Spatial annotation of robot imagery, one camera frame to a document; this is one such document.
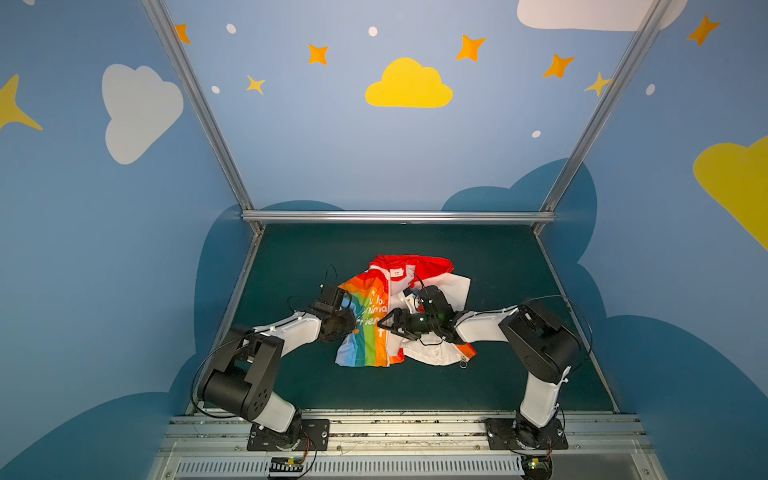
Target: dark green mat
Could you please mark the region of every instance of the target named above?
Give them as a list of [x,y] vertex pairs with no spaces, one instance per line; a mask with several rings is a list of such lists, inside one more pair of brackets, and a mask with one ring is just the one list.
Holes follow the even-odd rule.
[[[378,254],[444,257],[472,279],[466,308],[494,310],[534,296],[557,294],[538,243],[526,226],[269,225],[253,263],[235,323],[264,325],[286,318],[319,295],[326,268],[336,284],[364,271]],[[333,280],[333,271],[329,273]],[[551,310],[571,323],[560,299]],[[286,355],[275,392],[303,409],[517,409],[527,371],[507,343],[480,342],[466,369],[406,358],[386,368],[334,363],[339,344],[315,342]],[[611,410],[587,361],[563,386],[565,410]]]

